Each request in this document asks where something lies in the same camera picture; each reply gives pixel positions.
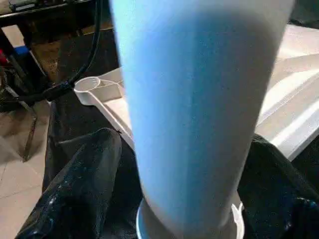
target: white cylinder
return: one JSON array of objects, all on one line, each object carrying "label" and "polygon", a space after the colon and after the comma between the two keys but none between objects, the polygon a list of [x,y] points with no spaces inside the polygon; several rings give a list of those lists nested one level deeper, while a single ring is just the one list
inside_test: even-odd
[{"label": "white cylinder", "polygon": [[144,197],[177,238],[227,224],[293,0],[113,0]]}]

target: black wire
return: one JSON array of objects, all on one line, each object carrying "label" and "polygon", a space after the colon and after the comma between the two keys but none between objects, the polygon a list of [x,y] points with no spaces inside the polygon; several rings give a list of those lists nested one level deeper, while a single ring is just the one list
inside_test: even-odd
[{"label": "black wire", "polygon": [[89,56],[86,62],[75,73],[74,76],[70,77],[65,82],[59,83],[58,85],[43,91],[42,93],[33,94],[30,96],[14,97],[8,100],[0,100],[0,103],[13,103],[13,102],[20,102],[20,101],[24,101],[27,103],[35,103],[45,99],[47,99],[48,101],[52,101],[71,91],[74,88],[74,83],[77,82],[81,78],[82,74],[86,72],[87,69],[91,66],[93,59],[95,57],[95,54],[97,52],[97,46],[99,44],[100,29],[101,29],[102,2],[103,0],[96,0],[96,3],[95,3],[95,29],[94,29],[92,45],[91,45]]}]

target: red object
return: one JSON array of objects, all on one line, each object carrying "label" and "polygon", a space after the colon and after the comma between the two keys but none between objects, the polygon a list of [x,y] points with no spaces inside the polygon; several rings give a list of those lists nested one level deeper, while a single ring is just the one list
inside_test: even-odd
[{"label": "red object", "polygon": [[0,65],[2,66],[7,66],[9,64],[9,61],[7,60],[7,58],[5,57],[2,49],[0,49]]}]

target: black plastic bag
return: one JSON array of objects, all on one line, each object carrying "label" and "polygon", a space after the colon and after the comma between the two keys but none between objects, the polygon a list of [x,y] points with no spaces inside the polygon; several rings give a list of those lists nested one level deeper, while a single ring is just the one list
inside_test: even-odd
[{"label": "black plastic bag", "polygon": [[80,148],[42,194],[17,239],[97,239],[121,156],[119,134],[103,128],[71,140]]}]

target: tiled floor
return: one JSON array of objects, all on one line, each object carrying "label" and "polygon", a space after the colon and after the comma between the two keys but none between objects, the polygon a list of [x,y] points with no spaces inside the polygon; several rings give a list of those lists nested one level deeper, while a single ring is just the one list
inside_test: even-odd
[{"label": "tiled floor", "polygon": [[[44,173],[49,105],[35,105],[38,122],[30,151],[31,158],[22,163],[0,144],[0,238],[13,239],[41,194]],[[24,110],[0,114],[0,135],[22,153],[31,123]]]}]

